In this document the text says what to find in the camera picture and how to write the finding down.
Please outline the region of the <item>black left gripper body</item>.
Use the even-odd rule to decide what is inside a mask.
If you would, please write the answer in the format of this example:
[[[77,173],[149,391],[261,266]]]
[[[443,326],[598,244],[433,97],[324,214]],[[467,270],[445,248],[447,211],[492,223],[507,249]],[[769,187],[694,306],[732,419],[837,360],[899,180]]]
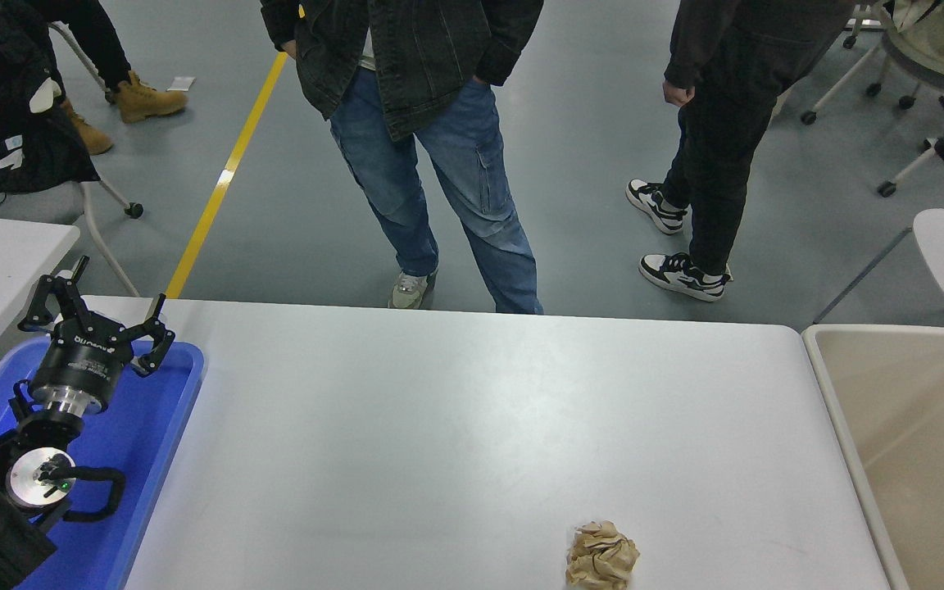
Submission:
[[[48,352],[30,379],[31,398],[46,404],[50,393],[70,388],[87,393],[97,404],[109,404],[130,361],[130,343],[120,336],[124,329],[120,322],[101,316],[91,319],[90,328],[83,328],[76,318],[57,322]]]

